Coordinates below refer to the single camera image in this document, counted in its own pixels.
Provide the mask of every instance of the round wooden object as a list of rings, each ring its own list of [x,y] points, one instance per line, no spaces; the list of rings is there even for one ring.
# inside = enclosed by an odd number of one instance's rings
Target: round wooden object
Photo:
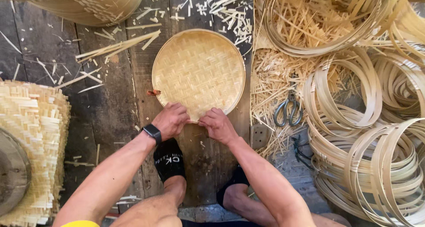
[[[77,24],[112,26],[130,17],[141,0],[19,0]]]
[[[0,128],[0,216],[24,197],[31,181],[26,152],[11,134]]]
[[[180,102],[192,121],[211,108],[227,115],[238,104],[245,84],[241,53],[226,37],[192,29],[169,39],[156,56],[152,70],[158,100]]]

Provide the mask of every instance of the wooden plank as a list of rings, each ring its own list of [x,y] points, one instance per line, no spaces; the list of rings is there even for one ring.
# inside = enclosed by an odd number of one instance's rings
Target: wooden plank
[[[234,4],[227,5],[227,8],[236,8],[239,6],[239,3],[245,1],[251,6],[253,6],[253,0],[238,0]],[[245,6],[242,6],[238,8],[238,11],[243,11]],[[254,25],[254,18],[253,18],[253,10],[249,9],[245,11],[247,13],[246,18],[251,19],[252,26]],[[222,19],[218,16],[214,16],[214,30],[218,32],[218,30],[223,30],[223,26],[226,26],[227,33],[220,33],[232,42],[236,41],[236,35],[233,33],[233,30],[228,31],[227,30],[227,24],[221,22]],[[248,43],[241,43],[238,44],[237,47],[239,48],[239,51],[242,55],[247,53],[251,49],[251,44]],[[251,51],[249,51],[246,55],[243,56],[245,58],[245,87],[242,93],[241,100],[237,104],[236,108],[229,113],[227,116],[229,117],[231,123],[233,124],[236,132],[239,134],[239,136],[243,137],[243,139],[249,143],[249,100],[250,100],[250,80],[251,80]],[[229,151],[229,148],[223,144],[219,144],[220,149],[220,159],[219,159],[219,175],[217,176],[217,189],[219,190],[231,177],[233,170],[236,167],[236,159],[233,156],[233,154]]]
[[[177,7],[186,0],[170,0],[171,7]],[[173,34],[187,29],[208,29],[212,20],[209,8],[204,11],[206,15],[200,14],[196,10],[196,4],[204,5],[206,0],[192,0],[190,17],[188,16],[188,1],[178,12],[184,20],[171,20],[171,30]],[[179,136],[179,144],[184,155],[186,165],[187,190],[183,201],[184,206],[198,206],[203,204],[213,204],[215,200],[215,186],[217,175],[217,161],[219,157],[218,145],[207,137],[205,128],[196,124],[186,125]]]
[[[0,0],[0,31],[20,49],[13,9],[8,0]],[[20,63],[21,66],[19,67],[16,80],[28,81],[25,67],[22,63],[22,54],[16,51],[7,40],[0,35],[0,72],[3,72],[0,74],[0,78],[13,79],[18,63]]]
[[[119,27],[122,31],[114,34],[115,40],[111,40],[94,34],[94,32],[104,34],[102,28],[77,24],[78,39],[81,39],[79,41],[81,53],[127,40],[125,24],[121,23]],[[113,34],[115,27],[103,29]],[[83,70],[87,73],[101,67],[93,76],[102,80],[104,85],[81,93],[88,96],[90,105],[88,110],[93,123],[94,139],[96,144],[100,145],[99,163],[124,146],[114,142],[128,143],[137,135],[137,130],[134,128],[137,124],[135,94],[128,51],[125,50],[110,57],[107,64],[105,64],[105,56],[96,57],[92,62],[83,62]],[[87,87],[99,84],[92,79],[85,79],[85,82]],[[138,181],[132,182],[125,195],[135,192],[138,184]],[[122,208],[120,213],[127,209],[127,205],[123,205]]]
[[[19,35],[20,46],[23,47],[24,67],[28,75],[28,81],[41,85],[55,86],[43,67],[38,64],[36,58],[46,65],[46,69],[53,71],[53,61],[58,64],[56,72],[52,77],[63,81],[72,80],[80,69],[75,62],[75,55],[79,54],[78,44],[65,44],[60,38],[52,35],[57,34],[63,40],[77,38],[75,24],[64,21],[62,32],[62,19],[46,11],[41,10],[27,2],[15,3],[15,20]],[[71,121],[69,124],[68,142],[65,148],[65,160],[72,161],[73,156],[82,155],[80,161],[94,163],[96,158],[96,145],[93,138],[93,126],[90,113],[88,112],[87,94],[78,94],[79,90],[85,89],[84,81],[63,88],[63,93],[69,98],[71,108]],[[91,172],[92,167],[65,166],[64,185],[65,191],[61,192],[61,204],[64,204],[81,182]]]
[[[153,90],[152,66],[156,54],[162,45],[171,37],[170,13],[167,10],[169,7],[169,0],[158,0],[154,2],[152,0],[142,0],[139,6],[140,9],[126,20],[127,27],[154,24],[154,22],[150,21],[150,18],[155,17],[155,11],[148,12],[139,20],[136,19],[142,13],[140,10],[145,10],[144,7],[160,8],[160,11],[164,11],[165,13],[163,18],[161,18],[161,14],[159,12],[156,14],[158,23],[162,24],[159,27],[127,30],[128,38],[132,38],[134,37],[134,34],[138,37],[161,29],[159,37],[156,38],[145,50],[142,50],[141,48],[146,42],[130,48],[130,60],[140,121],[139,127],[149,124],[163,109],[157,98],[154,96],[148,96],[146,91]],[[142,170],[142,186],[144,188],[145,197],[148,198],[151,196],[161,195],[163,193],[164,186],[162,185],[153,164],[153,151],[149,153],[145,159],[142,165]]]

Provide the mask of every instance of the black watch strap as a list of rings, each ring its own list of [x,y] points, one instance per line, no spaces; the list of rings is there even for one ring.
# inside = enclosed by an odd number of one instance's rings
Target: black watch strap
[[[161,131],[152,124],[148,124],[142,128],[149,136],[155,138],[156,145],[162,142]]]

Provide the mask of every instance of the woven bamboo mat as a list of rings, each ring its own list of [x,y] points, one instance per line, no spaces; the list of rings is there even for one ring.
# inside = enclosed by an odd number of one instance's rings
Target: woven bamboo mat
[[[180,102],[192,121],[213,107],[228,114],[245,83],[241,53],[226,37],[203,29],[186,30],[169,39],[156,56],[153,88],[164,106]]]

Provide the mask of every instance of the man's right hand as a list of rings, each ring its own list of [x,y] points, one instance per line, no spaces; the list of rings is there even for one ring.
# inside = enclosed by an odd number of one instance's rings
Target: man's right hand
[[[221,109],[212,108],[205,113],[205,116],[199,119],[199,126],[205,127],[208,130],[208,135],[225,145],[239,136],[236,133],[229,118],[223,113]]]
[[[155,117],[152,121],[152,125],[161,131],[162,141],[178,136],[183,126],[190,123],[190,117],[186,111],[186,107],[179,102],[169,102]]]

